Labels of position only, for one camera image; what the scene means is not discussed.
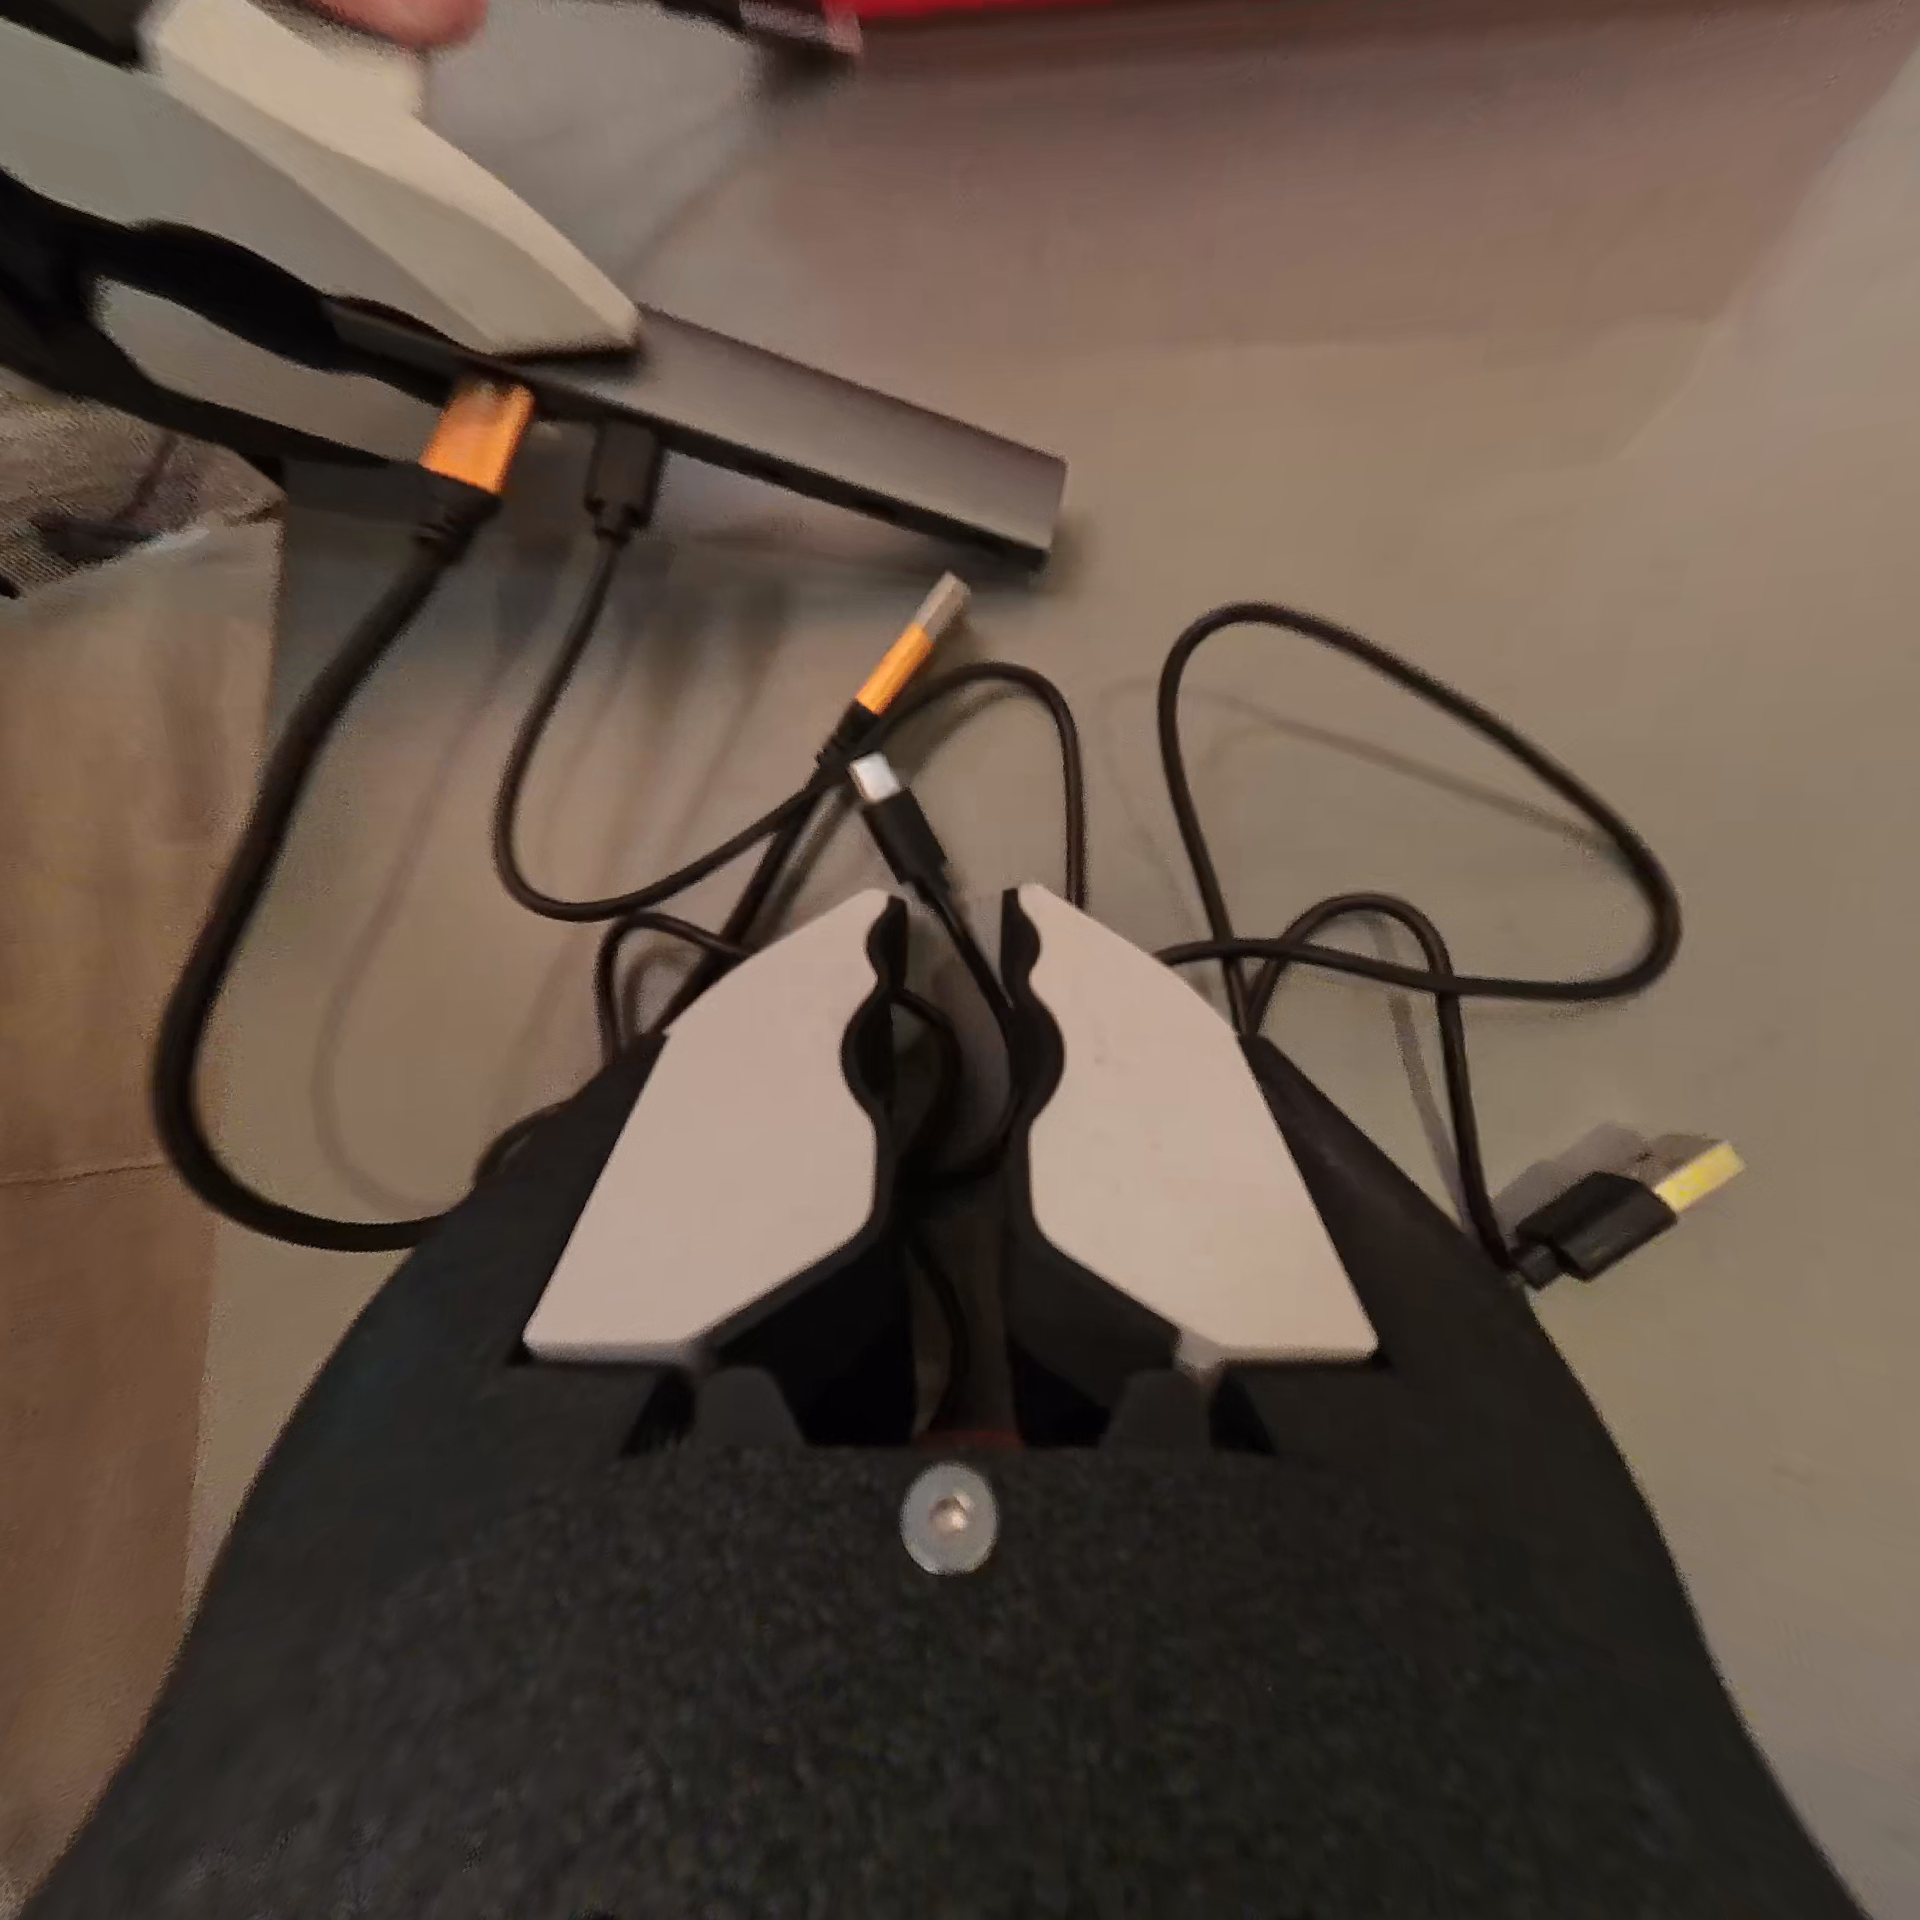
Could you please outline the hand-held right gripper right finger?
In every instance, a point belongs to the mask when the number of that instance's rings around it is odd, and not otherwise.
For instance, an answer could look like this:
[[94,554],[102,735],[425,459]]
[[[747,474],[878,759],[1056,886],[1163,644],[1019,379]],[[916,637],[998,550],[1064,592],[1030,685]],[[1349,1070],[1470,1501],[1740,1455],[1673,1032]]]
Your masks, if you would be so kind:
[[1015,1419],[1091,1450],[1148,1379],[1352,1368],[1379,1332],[1245,1045],[1043,884],[1000,899],[1015,1118],[1000,1283]]

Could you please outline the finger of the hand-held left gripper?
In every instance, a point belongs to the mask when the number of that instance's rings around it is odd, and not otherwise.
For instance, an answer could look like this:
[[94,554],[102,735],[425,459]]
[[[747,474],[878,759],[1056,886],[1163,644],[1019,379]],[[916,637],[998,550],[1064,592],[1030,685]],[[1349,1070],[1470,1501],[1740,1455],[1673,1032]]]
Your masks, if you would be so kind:
[[625,351],[590,259],[423,122],[417,54],[302,4],[5,4],[5,171],[495,356]]
[[408,322],[447,336],[449,309],[438,293],[332,293],[320,311],[302,311],[320,331],[305,336],[294,314],[241,304],[239,322],[208,317],[166,295],[117,276],[89,287],[99,330],[91,402],[117,416],[245,458],[303,464],[403,464],[425,444],[432,407],[368,371],[364,350],[340,346],[327,306],[351,315]]

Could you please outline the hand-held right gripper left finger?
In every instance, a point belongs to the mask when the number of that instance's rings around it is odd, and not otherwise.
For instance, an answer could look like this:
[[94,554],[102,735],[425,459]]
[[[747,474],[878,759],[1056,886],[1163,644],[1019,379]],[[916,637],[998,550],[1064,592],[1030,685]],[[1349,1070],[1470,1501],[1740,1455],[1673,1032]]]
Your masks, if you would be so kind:
[[523,1325],[529,1359],[758,1368],[819,1445],[910,1435],[905,949],[905,902],[869,890],[672,1021]]

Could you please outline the black cable orange plugs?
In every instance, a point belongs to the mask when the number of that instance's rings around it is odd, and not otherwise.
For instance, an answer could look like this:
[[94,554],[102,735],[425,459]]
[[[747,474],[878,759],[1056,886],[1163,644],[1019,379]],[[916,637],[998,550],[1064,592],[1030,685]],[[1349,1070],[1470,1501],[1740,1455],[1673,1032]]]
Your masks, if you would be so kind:
[[[535,420],[535,394],[507,379],[470,379],[447,398],[417,462],[423,491],[411,558],[351,628],[340,652],[308,684],[285,719],[262,766],[251,811],[204,925],[161,1011],[151,1068],[151,1111],[159,1149],[205,1207],[269,1242],[333,1255],[382,1255],[417,1245],[441,1220],[438,1215],[400,1220],[316,1215],[269,1199],[245,1183],[217,1152],[200,1115],[200,1048],[231,964],[281,862],[305,781],[333,730],[360,685],[414,627],[432,595],[464,562],[472,540],[491,522]],[[747,935],[785,862],[796,855],[813,808],[828,798],[829,781],[849,767],[852,754],[881,727],[885,716],[969,605],[969,587],[947,572],[862,680],[821,749],[819,772],[790,800],[720,848],[638,891],[596,900],[550,895],[537,890],[519,864],[520,788],[544,730],[559,707],[559,695],[596,634],[619,562],[630,540],[653,516],[662,464],[665,453],[651,429],[633,420],[608,420],[596,428],[585,493],[596,558],[559,656],[519,724],[493,808],[493,864],[512,900],[556,924],[608,924],[593,987],[608,1048],[619,1035],[616,997],[609,986],[619,942],[633,930],[649,930],[697,949],[704,959],[683,990],[683,1002],[695,987],[715,978],[721,964],[747,958]]]

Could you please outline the dark grey usb hub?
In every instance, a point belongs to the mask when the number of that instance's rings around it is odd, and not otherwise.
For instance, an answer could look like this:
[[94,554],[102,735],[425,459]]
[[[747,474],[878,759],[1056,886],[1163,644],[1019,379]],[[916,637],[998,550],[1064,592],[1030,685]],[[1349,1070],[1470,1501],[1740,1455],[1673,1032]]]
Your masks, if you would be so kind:
[[629,420],[672,454],[1013,567],[1043,570],[1056,543],[1062,458],[657,309],[640,311],[633,350],[532,356],[360,304],[324,299],[321,314],[374,372],[502,376],[542,419]]

